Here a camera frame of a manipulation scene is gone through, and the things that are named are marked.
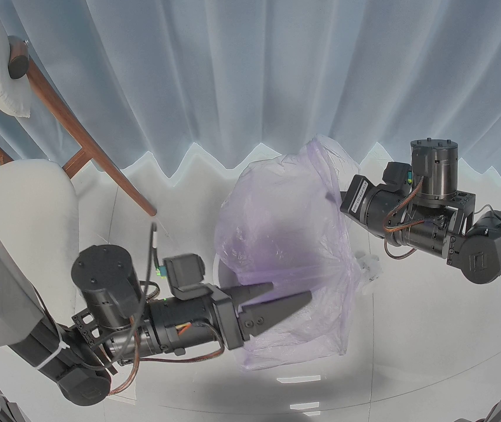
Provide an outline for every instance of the purple plastic bag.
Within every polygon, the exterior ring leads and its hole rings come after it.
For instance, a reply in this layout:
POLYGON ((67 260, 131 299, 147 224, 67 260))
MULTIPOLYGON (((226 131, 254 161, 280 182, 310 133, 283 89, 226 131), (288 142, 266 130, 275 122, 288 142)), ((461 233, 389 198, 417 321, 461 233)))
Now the purple plastic bag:
POLYGON ((223 203, 216 252, 240 284, 271 281, 257 303, 311 290, 311 303, 235 350, 243 368, 344 355, 361 271, 340 212, 358 165, 316 137, 296 155, 251 163, 223 203))

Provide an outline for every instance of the crumpled clear plastic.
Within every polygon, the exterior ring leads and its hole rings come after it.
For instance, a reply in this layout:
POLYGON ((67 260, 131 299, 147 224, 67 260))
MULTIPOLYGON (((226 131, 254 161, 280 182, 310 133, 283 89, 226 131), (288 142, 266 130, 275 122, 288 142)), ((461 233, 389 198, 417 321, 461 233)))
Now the crumpled clear plastic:
POLYGON ((361 269, 340 190, 358 170, 336 141, 318 136, 296 155, 251 163, 223 203, 219 258, 242 285, 274 283, 248 303, 312 291, 309 305, 234 350, 243 369, 345 354, 361 269))

